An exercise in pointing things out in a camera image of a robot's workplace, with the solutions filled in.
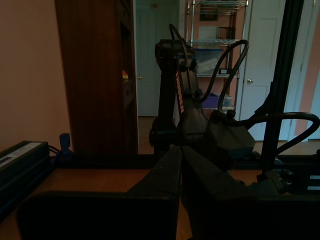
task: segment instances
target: box on shelf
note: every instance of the box on shelf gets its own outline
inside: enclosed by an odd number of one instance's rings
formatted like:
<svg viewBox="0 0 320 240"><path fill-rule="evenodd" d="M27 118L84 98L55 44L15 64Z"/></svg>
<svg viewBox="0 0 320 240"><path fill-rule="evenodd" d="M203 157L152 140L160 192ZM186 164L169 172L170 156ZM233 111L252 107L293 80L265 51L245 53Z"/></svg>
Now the box on shelf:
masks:
<svg viewBox="0 0 320 240"><path fill-rule="evenodd" d="M223 49L202 49L194 48L197 74L212 75Z"/></svg>
<svg viewBox="0 0 320 240"><path fill-rule="evenodd" d="M219 71L218 71L218 74L230 74L231 72L231 69L230 68L220 68Z"/></svg>
<svg viewBox="0 0 320 240"><path fill-rule="evenodd" d="M235 27L223 27L219 26L216 30L216 39L235 39L236 28Z"/></svg>

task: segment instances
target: wooden cabinet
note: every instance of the wooden cabinet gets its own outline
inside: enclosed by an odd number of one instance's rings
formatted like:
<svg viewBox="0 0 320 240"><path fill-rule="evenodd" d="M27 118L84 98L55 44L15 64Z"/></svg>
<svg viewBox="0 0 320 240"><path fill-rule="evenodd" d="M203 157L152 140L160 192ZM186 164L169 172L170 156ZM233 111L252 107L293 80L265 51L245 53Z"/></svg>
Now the wooden cabinet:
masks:
<svg viewBox="0 0 320 240"><path fill-rule="evenodd" d="M137 154L132 1L55 0L55 7L74 151Z"/></svg>

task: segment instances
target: white door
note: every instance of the white door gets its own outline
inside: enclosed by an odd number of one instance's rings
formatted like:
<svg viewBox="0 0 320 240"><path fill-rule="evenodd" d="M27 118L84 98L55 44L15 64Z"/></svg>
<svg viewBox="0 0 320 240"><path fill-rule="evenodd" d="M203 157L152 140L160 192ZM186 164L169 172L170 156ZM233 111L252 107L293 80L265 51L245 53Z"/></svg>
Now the white door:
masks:
<svg viewBox="0 0 320 240"><path fill-rule="evenodd" d="M301 13L300 26L298 31L298 36L296 39L294 57L290 73L290 81L287 90L284 112L298 112L299 109L295 109L296 106L300 106L301 95L303 91L304 78L306 77L306 70L311 43L314 36L314 29L312 30L312 21L316 22L317 18L313 17L318 10L314 6L314 0L305 0L303 4L303 9ZM291 140L293 137L288 135L290 132L294 132L296 129L296 120L283 120L280 130L280 140Z"/></svg>
<svg viewBox="0 0 320 240"><path fill-rule="evenodd" d="M158 115L161 71L155 57L155 45L161 39L171 39L169 24L177 26L177 22L177 4L136 5L138 116Z"/></svg>
<svg viewBox="0 0 320 240"><path fill-rule="evenodd" d="M250 118L265 101L273 81L285 0L252 1L252 14L246 57L240 120ZM249 132L262 141L266 123L254 125Z"/></svg>

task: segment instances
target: wooden table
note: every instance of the wooden table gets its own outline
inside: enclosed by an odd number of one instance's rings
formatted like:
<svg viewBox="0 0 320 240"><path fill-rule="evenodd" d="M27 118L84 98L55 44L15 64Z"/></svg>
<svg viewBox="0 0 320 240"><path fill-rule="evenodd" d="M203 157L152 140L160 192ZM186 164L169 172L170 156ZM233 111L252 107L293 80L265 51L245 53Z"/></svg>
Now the wooden table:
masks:
<svg viewBox="0 0 320 240"><path fill-rule="evenodd" d="M127 192L149 172L148 169L56 169L30 196L47 191L94 191L94 192ZM232 170L237 180L247 185L256 182L260 170ZM179 203L177 240L192 237L188 213ZM21 240L13 212L0 223L0 240Z"/></svg>

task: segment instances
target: black vertical post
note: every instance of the black vertical post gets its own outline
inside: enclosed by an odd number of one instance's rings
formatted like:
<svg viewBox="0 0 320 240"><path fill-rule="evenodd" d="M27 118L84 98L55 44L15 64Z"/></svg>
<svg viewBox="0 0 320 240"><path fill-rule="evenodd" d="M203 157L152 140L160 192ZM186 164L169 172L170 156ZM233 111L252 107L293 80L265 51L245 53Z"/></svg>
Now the black vertical post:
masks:
<svg viewBox="0 0 320 240"><path fill-rule="evenodd" d="M158 109L158 127L167 129L173 124L176 100L176 70L161 73L159 109Z"/></svg>
<svg viewBox="0 0 320 240"><path fill-rule="evenodd" d="M304 0L285 1L279 47L273 76L273 87L271 89L273 109L270 114L283 113L285 109L303 6ZM261 153L263 172L272 170L274 167L281 123L281 120L268 121L266 123Z"/></svg>

